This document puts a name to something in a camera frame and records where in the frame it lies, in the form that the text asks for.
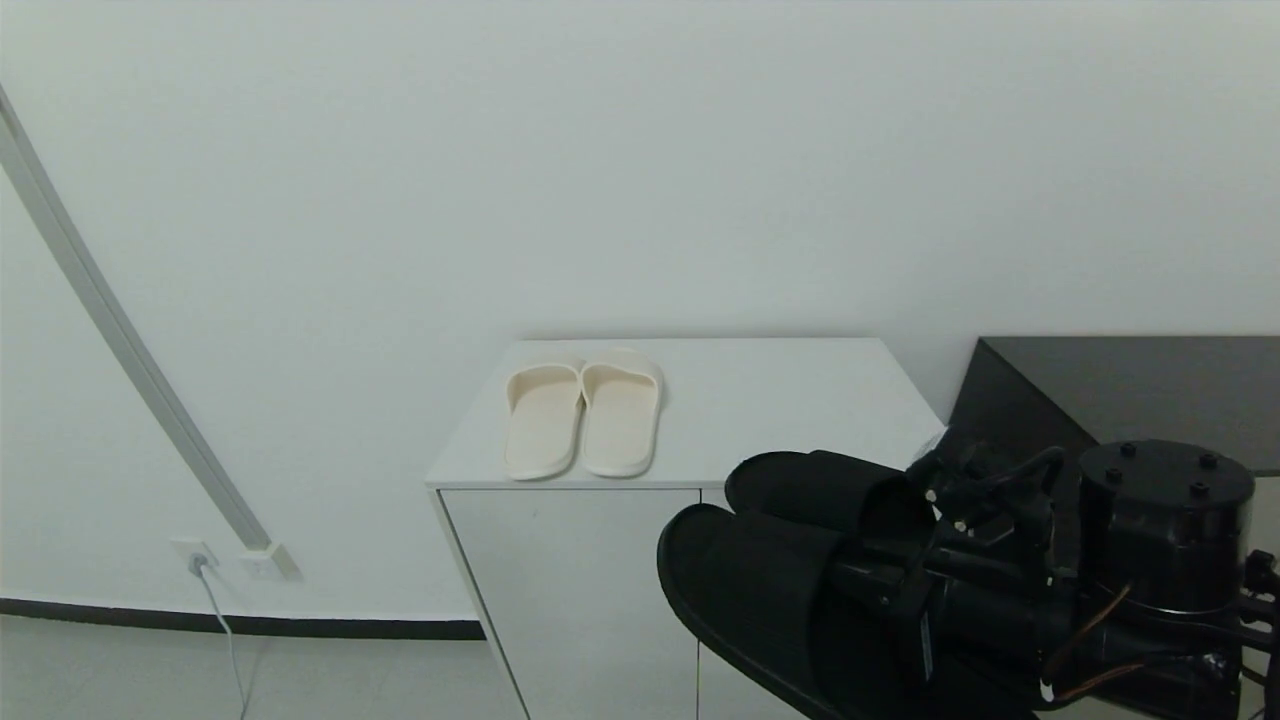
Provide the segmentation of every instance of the cabinet door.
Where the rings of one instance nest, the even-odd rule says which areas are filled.
[[[698,642],[655,552],[696,489],[442,495],[530,720],[695,720]]]
[[[719,488],[703,491],[703,502],[728,509]],[[804,715],[700,646],[698,720],[804,720]]]

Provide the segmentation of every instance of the white cable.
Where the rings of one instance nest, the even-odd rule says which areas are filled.
[[[236,689],[241,693],[241,720],[244,720],[244,714],[248,712],[248,697],[244,696],[244,685],[239,680],[239,669],[236,666],[236,635],[232,634],[230,625],[227,624],[227,619],[223,618],[223,611],[218,609],[218,601],[214,600],[214,591],[209,587],[209,580],[205,579],[205,565],[209,565],[209,559],[204,555],[195,555],[191,559],[191,571],[200,578],[200,584],[205,585],[205,593],[209,594],[209,603],[214,606],[214,615],[218,616],[218,623],[227,632],[227,651],[232,657],[232,673],[236,675]]]

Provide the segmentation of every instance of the gray floor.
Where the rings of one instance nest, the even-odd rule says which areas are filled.
[[[483,642],[238,637],[247,719],[516,720]],[[0,618],[4,720],[233,720],[227,639]]]

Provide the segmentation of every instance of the cream slide sandal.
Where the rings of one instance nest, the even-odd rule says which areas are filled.
[[[503,466],[513,480],[563,471],[573,461],[582,410],[582,359],[556,354],[529,363],[507,379],[507,446]]]
[[[581,373],[586,419],[582,465],[605,478],[628,478],[653,461],[662,370],[635,350],[608,350]]]

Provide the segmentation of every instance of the black baseboard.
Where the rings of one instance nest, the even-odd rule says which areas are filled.
[[[32,600],[0,598],[0,615],[152,630],[223,632],[215,616],[198,612],[92,607]],[[227,624],[230,625],[233,633],[239,635],[388,641],[484,639],[484,629],[475,620],[294,620],[228,615]]]

